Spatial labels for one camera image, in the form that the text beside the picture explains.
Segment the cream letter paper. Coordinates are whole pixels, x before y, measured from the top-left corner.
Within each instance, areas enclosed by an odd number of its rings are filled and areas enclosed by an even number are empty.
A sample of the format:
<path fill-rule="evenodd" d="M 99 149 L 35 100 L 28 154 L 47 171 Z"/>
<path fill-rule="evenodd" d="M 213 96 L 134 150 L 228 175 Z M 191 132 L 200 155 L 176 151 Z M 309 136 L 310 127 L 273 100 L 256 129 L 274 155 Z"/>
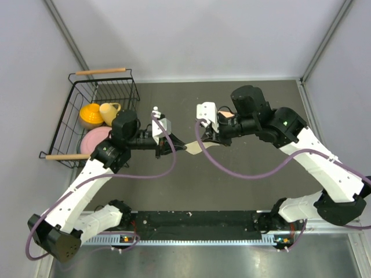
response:
<path fill-rule="evenodd" d="M 220 144 L 214 142 L 203 142 L 203 145 L 207 149 L 209 147 L 219 146 Z M 185 151 L 191 155 L 197 155 L 202 152 L 202 148 L 199 146 L 197 141 L 188 143 L 185 145 L 185 147 L 186 147 Z"/>

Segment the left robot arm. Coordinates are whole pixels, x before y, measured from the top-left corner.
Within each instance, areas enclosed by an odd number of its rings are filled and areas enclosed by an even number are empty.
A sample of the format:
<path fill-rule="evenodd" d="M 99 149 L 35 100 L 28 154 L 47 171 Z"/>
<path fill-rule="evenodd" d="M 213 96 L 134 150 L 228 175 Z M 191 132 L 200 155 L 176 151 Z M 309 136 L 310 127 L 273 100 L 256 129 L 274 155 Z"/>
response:
<path fill-rule="evenodd" d="M 111 178 L 126 178 L 118 172 L 131 158 L 132 150 L 153 150 L 160 158 L 187 149 L 186 144 L 172 134 L 171 122 L 157 109 L 151 113 L 150 130 L 142 130 L 140 126 L 135 111 L 118 112 L 110 134 L 98 143 L 74 182 L 42 215 L 32 215 L 27 223 L 30 234 L 25 247 L 30 261 L 36 260 L 30 254 L 32 242 L 46 255 L 67 262 L 90 238 L 110 228 L 123 230 L 130 226 L 129 209 L 117 200 L 89 216 L 82 217 L 81 213 Z"/>

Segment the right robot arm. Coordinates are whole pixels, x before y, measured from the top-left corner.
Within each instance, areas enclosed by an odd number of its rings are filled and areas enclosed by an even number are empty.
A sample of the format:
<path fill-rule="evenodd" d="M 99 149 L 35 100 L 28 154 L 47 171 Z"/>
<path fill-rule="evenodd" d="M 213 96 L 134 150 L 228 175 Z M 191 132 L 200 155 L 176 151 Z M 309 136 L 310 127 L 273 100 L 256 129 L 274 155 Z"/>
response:
<path fill-rule="evenodd" d="M 223 112 L 213 102 L 197 105 L 197 119 L 205 128 L 198 136 L 202 151 L 206 143 L 229 146 L 232 139 L 254 134 L 288 156 L 276 169 L 259 175 L 242 175 L 220 170 L 246 180 L 259 180 L 278 172 L 294 159 L 322 186 L 312 195 L 279 199 L 269 214 L 256 220 L 256 228 L 268 232 L 284 229 L 298 220 L 321 218 L 336 226 L 346 226 L 361 216 L 370 195 L 370 178 L 344 165 L 316 137 L 307 122 L 288 107 L 272 109 L 260 88 L 245 85 L 231 93 L 235 112 Z"/>

